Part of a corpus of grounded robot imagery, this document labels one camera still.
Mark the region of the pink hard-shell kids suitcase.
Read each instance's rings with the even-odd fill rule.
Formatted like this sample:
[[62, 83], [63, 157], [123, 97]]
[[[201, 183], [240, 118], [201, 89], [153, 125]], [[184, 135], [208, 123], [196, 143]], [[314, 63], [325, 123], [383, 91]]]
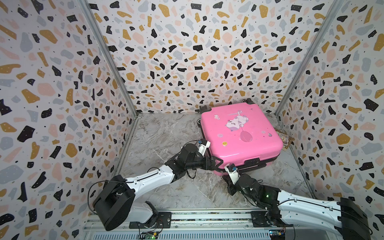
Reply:
[[214, 173], [227, 174], [226, 165], [241, 172], [264, 168], [281, 153], [283, 141], [266, 115], [251, 99], [241, 103], [200, 107], [198, 126], [211, 143], [208, 154], [219, 165]]

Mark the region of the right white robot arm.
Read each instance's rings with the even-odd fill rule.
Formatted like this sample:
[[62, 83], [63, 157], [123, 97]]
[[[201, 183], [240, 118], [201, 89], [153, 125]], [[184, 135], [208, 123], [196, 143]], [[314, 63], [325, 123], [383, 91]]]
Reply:
[[223, 176], [230, 195], [240, 193], [259, 211], [251, 214], [254, 227], [305, 226], [332, 232], [344, 240], [369, 240], [367, 215], [350, 199], [322, 201], [262, 185], [247, 174]]

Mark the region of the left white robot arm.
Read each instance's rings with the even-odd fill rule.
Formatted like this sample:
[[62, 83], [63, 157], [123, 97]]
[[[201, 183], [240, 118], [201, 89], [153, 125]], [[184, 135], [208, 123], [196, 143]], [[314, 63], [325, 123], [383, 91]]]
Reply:
[[88, 205], [90, 210], [98, 215], [106, 231], [116, 229], [125, 221], [136, 223], [137, 228], [157, 227], [161, 219], [158, 210], [149, 201], [139, 203], [138, 198], [183, 178], [190, 170], [215, 170], [216, 160], [205, 155], [210, 144], [205, 139], [195, 144], [188, 142], [153, 171], [130, 178], [116, 175], [104, 181], [103, 190]]

